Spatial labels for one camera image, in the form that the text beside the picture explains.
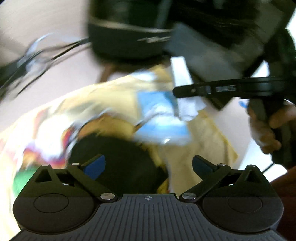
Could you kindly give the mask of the person's right hand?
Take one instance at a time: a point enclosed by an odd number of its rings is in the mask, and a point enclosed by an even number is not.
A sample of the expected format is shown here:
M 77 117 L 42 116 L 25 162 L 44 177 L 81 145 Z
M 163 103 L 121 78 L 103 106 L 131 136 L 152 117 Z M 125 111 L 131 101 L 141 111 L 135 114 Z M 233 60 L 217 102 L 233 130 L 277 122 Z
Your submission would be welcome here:
M 295 134 L 295 105 L 287 103 L 271 116 L 268 123 L 260 121 L 251 106 L 248 106 L 251 136 L 264 154 L 271 154 L 281 148 L 281 142 L 275 137 L 273 129 L 289 124 Z

